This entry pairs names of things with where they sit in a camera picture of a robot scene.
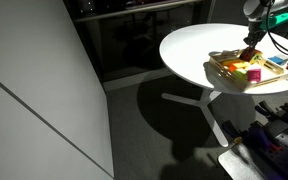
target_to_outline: table top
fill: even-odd
[[[200,24],[178,29],[167,35],[160,45],[165,65],[176,75],[197,86],[228,94],[271,94],[288,90],[288,79],[259,86],[242,92],[228,79],[219,76],[208,62],[212,52],[245,49],[243,39],[248,27],[233,24]],[[288,40],[273,34],[274,39],[288,48]],[[263,57],[281,54],[268,35],[256,49]]]

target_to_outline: table leg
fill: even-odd
[[[167,100],[171,100],[171,101],[175,101],[175,102],[179,102],[179,103],[183,103],[183,104],[187,104],[187,105],[191,105],[191,106],[197,106],[197,107],[201,108],[201,110],[205,116],[205,119],[207,120],[209,126],[211,127],[215,137],[217,138],[217,141],[219,142],[219,144],[221,146],[227,147],[228,141],[227,141],[226,137],[224,136],[223,131],[221,130],[221,128],[217,124],[211,111],[207,107],[207,105],[210,102],[212,102],[220,94],[221,93],[218,91],[212,91],[212,90],[204,89],[200,101],[181,97],[181,96],[176,96],[176,95],[172,95],[172,94],[167,94],[167,93],[163,93],[162,98],[167,99]]]

